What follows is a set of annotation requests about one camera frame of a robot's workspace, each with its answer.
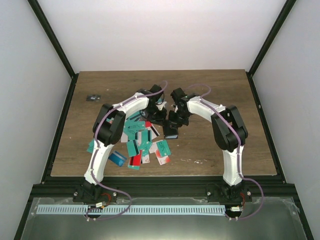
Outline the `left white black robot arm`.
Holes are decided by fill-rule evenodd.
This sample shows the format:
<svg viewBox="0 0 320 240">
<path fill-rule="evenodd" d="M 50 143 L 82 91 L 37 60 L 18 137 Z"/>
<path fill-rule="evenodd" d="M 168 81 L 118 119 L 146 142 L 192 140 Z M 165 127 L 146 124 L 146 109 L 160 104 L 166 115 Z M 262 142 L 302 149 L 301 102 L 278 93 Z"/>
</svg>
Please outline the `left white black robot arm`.
<svg viewBox="0 0 320 240">
<path fill-rule="evenodd" d="M 155 84 L 150 90 L 140 89 L 126 100 L 101 107 L 93 125 L 93 152 L 84 174 L 84 181 L 89 184 L 84 195 L 89 201 L 97 202 L 102 196 L 102 189 L 97 185 L 104 178 L 108 157 L 122 136 L 127 117 L 149 106 L 155 107 L 168 85 L 167 81 L 164 83 L 164 87 Z"/>
</svg>

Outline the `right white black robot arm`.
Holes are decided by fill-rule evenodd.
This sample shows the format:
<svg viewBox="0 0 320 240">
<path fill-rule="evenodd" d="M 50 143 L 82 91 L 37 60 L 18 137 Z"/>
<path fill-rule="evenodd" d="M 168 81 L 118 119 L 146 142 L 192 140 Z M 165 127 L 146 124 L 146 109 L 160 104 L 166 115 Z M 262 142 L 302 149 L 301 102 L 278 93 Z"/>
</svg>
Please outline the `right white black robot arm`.
<svg viewBox="0 0 320 240">
<path fill-rule="evenodd" d="M 178 135 L 178 129 L 189 124 L 191 115 L 198 115 L 212 125 L 213 136 L 223 154 L 223 180 L 228 184 L 222 188 L 223 198 L 229 202 L 240 196 L 237 186 L 244 178 L 242 174 L 242 152 L 248 130 L 234 105 L 226 107 L 205 100 L 202 96 L 186 94 L 177 88 L 170 94 L 174 101 L 174 110 L 170 110 L 164 131 Z"/>
</svg>

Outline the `black card holder wallet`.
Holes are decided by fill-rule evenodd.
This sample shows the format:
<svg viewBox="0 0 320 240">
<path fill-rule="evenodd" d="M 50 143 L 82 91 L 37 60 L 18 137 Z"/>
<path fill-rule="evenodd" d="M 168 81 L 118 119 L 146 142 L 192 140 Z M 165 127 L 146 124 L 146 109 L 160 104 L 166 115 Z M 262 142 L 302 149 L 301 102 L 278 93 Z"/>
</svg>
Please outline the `black card holder wallet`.
<svg viewBox="0 0 320 240">
<path fill-rule="evenodd" d="M 177 139 L 179 136 L 178 128 L 169 120 L 164 122 L 162 130 L 165 139 Z"/>
</svg>

